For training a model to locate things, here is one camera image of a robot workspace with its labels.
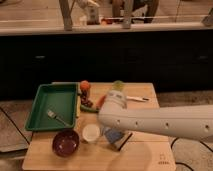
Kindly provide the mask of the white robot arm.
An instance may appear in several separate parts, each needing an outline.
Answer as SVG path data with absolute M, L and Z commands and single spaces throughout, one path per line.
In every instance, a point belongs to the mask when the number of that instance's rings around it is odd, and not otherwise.
M 110 90 L 98 120 L 116 129 L 213 142 L 213 105 L 129 109 L 125 94 Z

